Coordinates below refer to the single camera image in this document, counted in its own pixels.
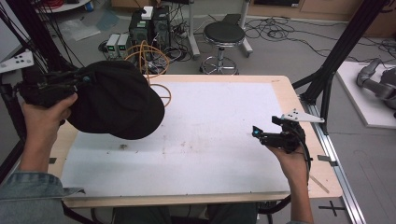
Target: stool base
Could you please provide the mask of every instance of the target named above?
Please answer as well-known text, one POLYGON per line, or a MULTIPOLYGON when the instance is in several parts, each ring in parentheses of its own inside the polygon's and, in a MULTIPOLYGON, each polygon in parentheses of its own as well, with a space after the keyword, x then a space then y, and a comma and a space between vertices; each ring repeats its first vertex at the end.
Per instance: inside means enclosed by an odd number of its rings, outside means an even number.
POLYGON ((236 63, 226 57, 210 56, 201 63, 199 70, 208 75, 239 75, 236 63))

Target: cap brim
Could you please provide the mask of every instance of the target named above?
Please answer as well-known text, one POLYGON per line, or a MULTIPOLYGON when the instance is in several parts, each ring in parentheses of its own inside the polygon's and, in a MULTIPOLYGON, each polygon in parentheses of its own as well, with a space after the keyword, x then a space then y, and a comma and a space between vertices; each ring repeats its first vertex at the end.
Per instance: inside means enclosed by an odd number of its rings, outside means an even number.
POLYGON ((136 140, 144 138, 152 134, 163 121, 165 109, 163 106, 163 100, 152 88, 149 88, 149 103, 148 109, 145 113, 142 113, 139 118, 128 128, 117 132, 111 133, 116 137, 136 140))

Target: metal bracket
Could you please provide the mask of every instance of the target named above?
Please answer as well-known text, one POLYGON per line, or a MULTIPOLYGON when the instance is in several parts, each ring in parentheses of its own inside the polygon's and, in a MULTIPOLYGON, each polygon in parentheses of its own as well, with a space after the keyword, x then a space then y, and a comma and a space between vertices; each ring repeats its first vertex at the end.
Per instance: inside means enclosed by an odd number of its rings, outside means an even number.
POLYGON ((318 155, 318 160, 319 161, 328 161, 330 166, 332 166, 332 167, 338 166, 338 161, 332 161, 332 159, 328 156, 318 155))
POLYGON ((318 118, 316 116, 307 114, 305 112, 298 111, 296 108, 291 110, 287 114, 283 114, 282 119, 288 119, 291 121, 306 121, 306 122, 312 122, 312 123, 323 123, 324 119, 318 118))

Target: hand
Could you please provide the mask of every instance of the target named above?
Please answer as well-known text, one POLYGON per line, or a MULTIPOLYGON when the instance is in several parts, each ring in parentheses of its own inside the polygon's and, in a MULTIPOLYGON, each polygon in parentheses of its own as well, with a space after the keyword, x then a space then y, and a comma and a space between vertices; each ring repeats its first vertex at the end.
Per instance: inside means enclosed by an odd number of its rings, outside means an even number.
POLYGON ((20 170, 47 172, 50 150, 56 141, 60 122, 67 119, 77 95, 73 94, 50 108, 22 104, 27 138, 20 170))
POLYGON ((307 172, 303 149, 298 147, 290 154, 285 150, 268 147, 277 157, 283 174, 289 180, 291 194, 291 215, 293 221, 314 223, 307 188, 307 172))
POLYGON ((306 185, 307 172, 303 149, 298 147, 294 152, 287 153, 281 148, 268 147, 277 157, 285 177, 292 182, 304 182, 306 185))

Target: round stool seat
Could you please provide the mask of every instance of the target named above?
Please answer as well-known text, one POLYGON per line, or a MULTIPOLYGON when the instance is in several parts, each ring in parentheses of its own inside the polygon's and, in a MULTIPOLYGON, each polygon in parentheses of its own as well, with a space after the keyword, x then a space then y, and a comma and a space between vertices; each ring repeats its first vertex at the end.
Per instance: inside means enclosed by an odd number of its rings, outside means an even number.
POLYGON ((220 47, 234 47, 242 44, 245 32, 238 25, 217 21, 205 27, 204 38, 220 47))

